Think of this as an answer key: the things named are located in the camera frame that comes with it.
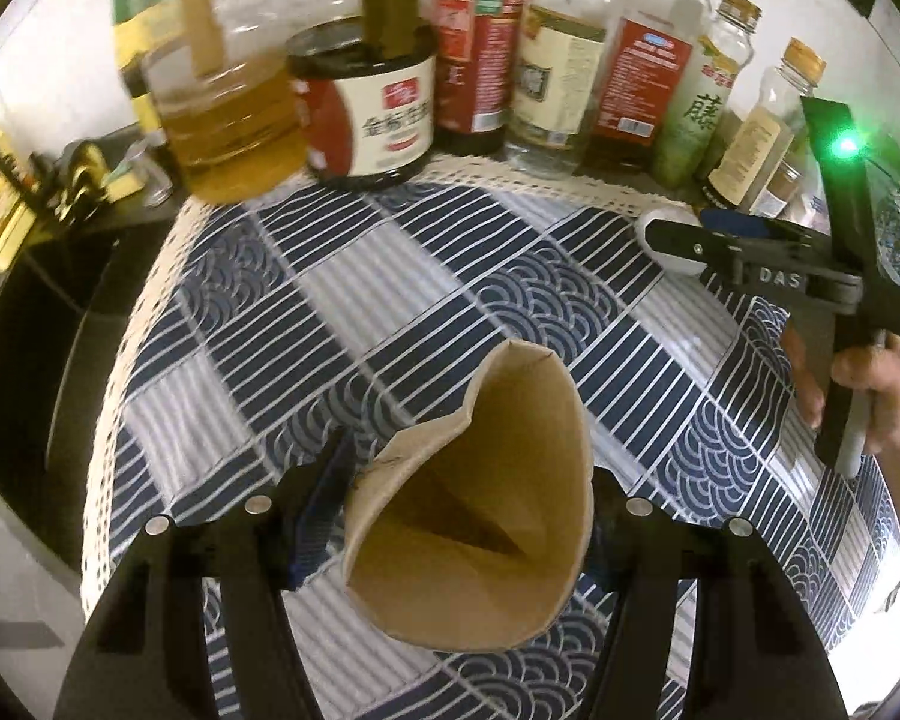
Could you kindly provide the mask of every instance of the red square logo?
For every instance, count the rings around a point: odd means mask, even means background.
[[[384,108],[399,108],[402,105],[416,103],[420,97],[420,82],[418,79],[397,81],[384,87]]]

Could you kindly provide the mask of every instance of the tablecloth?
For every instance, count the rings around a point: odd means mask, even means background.
[[[378,194],[303,186],[187,213],[197,221],[98,432],[111,462],[96,485],[109,507],[87,509],[88,543],[108,555],[97,580],[149,517],[219,517],[312,458],[332,425],[371,459],[401,427],[457,408],[482,357],[512,337],[562,357],[595,461],[625,490],[693,522],[754,522],[828,649],[899,557],[876,463],[847,482],[813,457],[778,346],[783,310],[710,272],[663,274],[624,215],[552,191],[427,181]],[[613,607],[587,576],[547,635],[447,655],[365,623],[340,548],[336,533],[286,598],[327,720],[559,720],[578,704]],[[239,716],[218,586],[205,589],[218,706]],[[682,709],[692,648],[695,586],[680,595],[663,718]]]

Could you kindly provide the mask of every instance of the paper bag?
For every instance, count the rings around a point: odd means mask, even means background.
[[[461,408],[400,431],[346,501],[343,576],[394,638],[446,652],[546,631],[593,524],[586,409],[554,352],[504,341]]]

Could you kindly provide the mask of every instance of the silver screw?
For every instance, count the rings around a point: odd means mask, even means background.
[[[273,504],[274,501],[271,501],[266,495],[254,495],[252,498],[247,498],[244,509],[247,510],[247,514],[265,514],[269,512],[269,508]]]
[[[646,498],[631,498],[626,501],[626,510],[634,517],[649,517],[653,513],[653,504]]]
[[[754,532],[754,527],[741,517],[733,517],[730,520],[730,533],[740,538],[746,538]]]
[[[159,517],[151,517],[146,521],[145,530],[151,536],[159,536],[170,527],[170,519],[160,514]]]

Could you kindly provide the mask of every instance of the tiled wall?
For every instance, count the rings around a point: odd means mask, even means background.
[[[900,141],[900,15],[890,0],[877,0],[869,20],[846,0],[754,1],[764,17],[734,110],[754,104],[763,69],[796,36],[828,61],[818,93]],[[0,119],[24,152],[59,152],[133,121],[113,61],[109,0],[12,2],[0,19]]]

